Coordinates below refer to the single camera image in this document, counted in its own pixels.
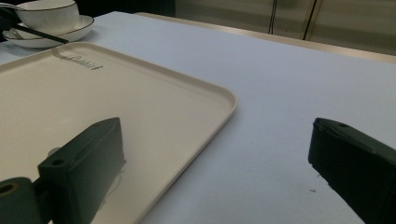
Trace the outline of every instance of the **black object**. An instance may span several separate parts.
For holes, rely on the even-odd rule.
[[[0,30],[9,31],[11,28],[14,28],[16,30],[21,30],[32,35],[39,35],[63,44],[69,43],[69,41],[66,39],[62,39],[54,35],[48,35],[28,27],[20,26],[18,25],[19,22],[21,22],[20,19],[13,11],[0,7]]]
[[[24,177],[0,182],[0,223],[88,224],[125,163],[120,119],[97,122]]]
[[[329,119],[316,119],[309,162],[368,224],[396,223],[396,151]]]

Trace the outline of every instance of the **white tabletop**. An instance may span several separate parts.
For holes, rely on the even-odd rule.
[[[142,223],[362,223],[308,163],[312,123],[335,119],[396,147],[396,64],[118,12],[96,18],[83,41],[238,97]],[[5,42],[0,63],[39,51]]]

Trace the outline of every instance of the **beige tray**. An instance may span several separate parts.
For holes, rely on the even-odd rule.
[[[127,163],[93,223],[135,223],[236,104],[221,87],[109,49],[49,49],[0,66],[0,179],[38,178],[36,166],[51,149],[120,117]]]

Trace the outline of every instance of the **white plate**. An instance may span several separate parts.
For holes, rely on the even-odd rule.
[[[93,22],[94,19],[92,17],[80,15],[78,24],[72,31],[57,36],[70,42],[80,40],[90,32]],[[62,43],[56,42],[54,40],[39,37],[37,35],[31,35],[15,29],[4,31],[3,38],[15,45],[26,48],[43,49],[62,45]]]

